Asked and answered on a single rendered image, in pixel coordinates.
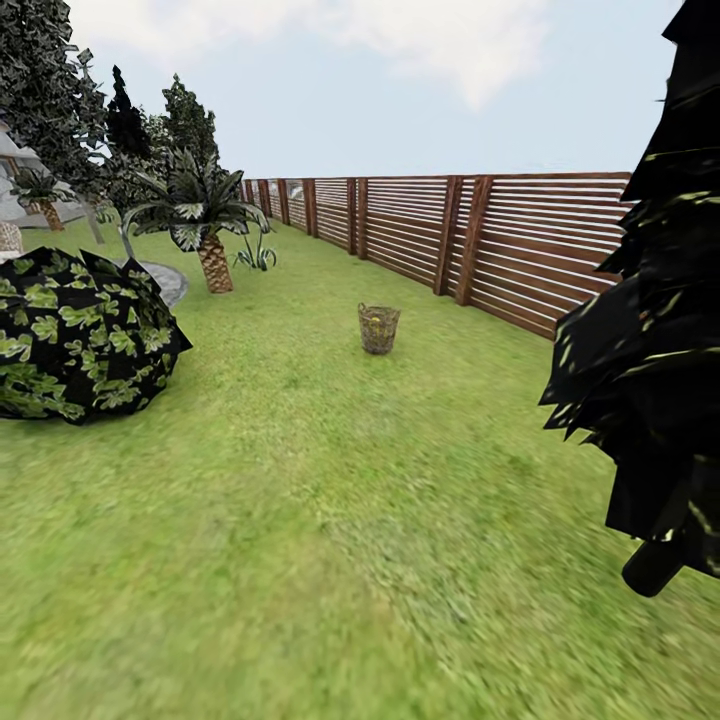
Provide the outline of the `wicker basket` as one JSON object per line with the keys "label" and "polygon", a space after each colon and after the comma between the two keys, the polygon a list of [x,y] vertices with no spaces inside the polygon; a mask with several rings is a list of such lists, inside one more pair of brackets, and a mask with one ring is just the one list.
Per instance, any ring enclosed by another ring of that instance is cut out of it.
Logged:
{"label": "wicker basket", "polygon": [[363,350],[371,355],[391,352],[401,311],[394,311],[389,318],[384,318],[382,315],[376,318],[370,313],[365,316],[364,310],[361,309],[358,316]]}

